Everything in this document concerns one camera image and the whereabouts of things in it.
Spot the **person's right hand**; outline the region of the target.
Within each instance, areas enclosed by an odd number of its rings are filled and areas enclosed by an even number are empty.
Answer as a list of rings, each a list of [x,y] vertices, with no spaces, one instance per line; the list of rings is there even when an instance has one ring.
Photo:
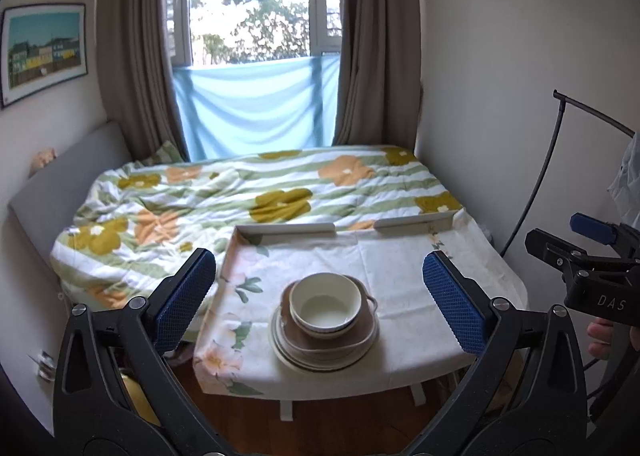
[[[606,361],[611,354],[614,336],[614,323],[596,317],[587,327],[590,339],[588,353],[597,360]]]

